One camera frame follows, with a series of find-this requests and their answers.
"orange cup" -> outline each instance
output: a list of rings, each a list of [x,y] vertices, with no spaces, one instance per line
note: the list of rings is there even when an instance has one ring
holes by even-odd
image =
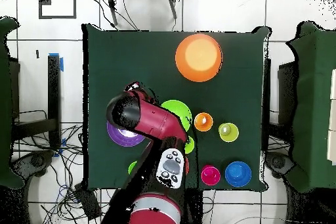
[[[199,113],[195,117],[194,125],[199,131],[208,131],[213,126],[213,118],[208,113]]]

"green table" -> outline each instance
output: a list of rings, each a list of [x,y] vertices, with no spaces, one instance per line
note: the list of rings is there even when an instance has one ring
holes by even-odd
[[[211,80],[195,83],[184,78],[175,64],[179,43],[192,32],[100,31],[85,25],[89,52],[89,187],[120,188],[128,177],[129,164],[137,160],[149,140],[134,147],[115,144],[106,131],[106,106],[127,84],[140,81],[158,95],[160,102],[177,99],[188,105],[193,118],[199,112],[212,115],[207,132],[197,131],[199,170],[206,164],[220,169],[221,180],[208,187],[199,178],[200,189],[235,189],[224,178],[226,166],[235,160],[249,164],[250,183],[241,189],[262,191],[259,180],[261,155],[261,99],[263,88],[263,41],[267,27],[253,34],[206,33],[216,39],[224,63]],[[240,136],[223,142],[218,127],[235,123]],[[188,134],[194,138],[192,129]],[[188,155],[187,187],[196,187],[195,150]]]
[[[336,32],[304,22],[299,25],[295,39],[287,44],[295,53],[299,78],[292,152],[297,166],[286,178],[299,192],[314,188],[336,189],[336,166],[327,160],[331,73],[336,68]]]

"tangled wires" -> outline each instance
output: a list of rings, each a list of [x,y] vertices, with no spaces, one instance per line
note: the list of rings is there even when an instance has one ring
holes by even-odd
[[[14,151],[31,152],[35,150],[34,148],[42,150],[53,150],[55,154],[58,155],[58,157],[53,159],[59,159],[62,161],[61,164],[62,169],[64,168],[64,180],[61,180],[60,178],[60,170],[57,171],[54,164],[50,165],[51,170],[55,174],[55,181],[59,188],[56,200],[54,201],[55,204],[52,208],[46,209],[44,205],[41,205],[42,209],[47,213],[42,224],[63,224],[65,221],[72,221],[72,223],[79,224],[79,222],[77,222],[78,219],[87,218],[83,211],[81,202],[75,197],[75,189],[73,188],[74,177],[71,173],[71,168],[73,166],[83,165],[83,161],[79,160],[79,157],[83,155],[83,134],[81,132],[82,127],[82,125],[73,125],[71,127],[62,129],[62,137],[66,138],[63,139],[62,146],[58,150],[54,150],[50,147],[49,140],[45,133],[34,135],[33,137],[25,138],[15,142],[15,144],[21,146],[21,149]],[[81,146],[71,144],[70,139],[73,139],[76,136]],[[28,148],[28,150],[25,150],[22,149],[24,146],[31,146],[34,148]]]

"purple plate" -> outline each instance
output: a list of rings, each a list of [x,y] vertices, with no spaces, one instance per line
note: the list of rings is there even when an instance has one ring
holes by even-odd
[[[107,122],[108,134],[112,141],[120,146],[135,146],[144,140],[144,136],[127,130],[121,130]]]

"orange bowl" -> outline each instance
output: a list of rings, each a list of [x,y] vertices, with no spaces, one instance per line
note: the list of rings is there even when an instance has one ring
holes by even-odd
[[[189,35],[178,45],[175,62],[177,69],[186,79],[205,82],[221,69],[221,47],[209,35]]]
[[[213,118],[208,113],[199,113],[195,117],[194,125],[199,131],[208,131],[213,126]]]

